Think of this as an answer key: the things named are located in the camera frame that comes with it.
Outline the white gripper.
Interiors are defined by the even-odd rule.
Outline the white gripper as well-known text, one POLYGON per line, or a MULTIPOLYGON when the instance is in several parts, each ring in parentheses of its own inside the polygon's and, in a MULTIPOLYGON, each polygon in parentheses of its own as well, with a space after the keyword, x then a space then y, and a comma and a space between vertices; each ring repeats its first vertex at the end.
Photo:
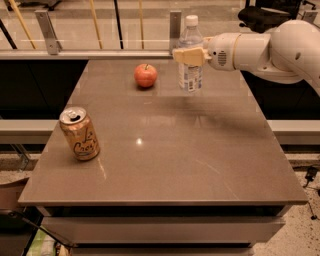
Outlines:
POLYGON ((208 60, 208 64, 215 70, 233 71, 235 48, 239 37, 239 33, 222 33, 206 37, 204 49, 202 47, 174 49, 173 59, 178 63, 193 66, 203 66, 208 60))

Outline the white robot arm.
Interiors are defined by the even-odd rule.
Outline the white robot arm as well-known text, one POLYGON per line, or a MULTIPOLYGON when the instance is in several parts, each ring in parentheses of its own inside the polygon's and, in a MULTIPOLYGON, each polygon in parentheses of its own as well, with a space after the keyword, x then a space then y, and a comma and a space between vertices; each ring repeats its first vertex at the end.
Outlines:
POLYGON ((202 46, 173 51, 178 63, 216 70, 247 71, 267 81, 306 81, 320 95, 320 31, 303 20, 289 20, 271 32, 222 33, 202 46))

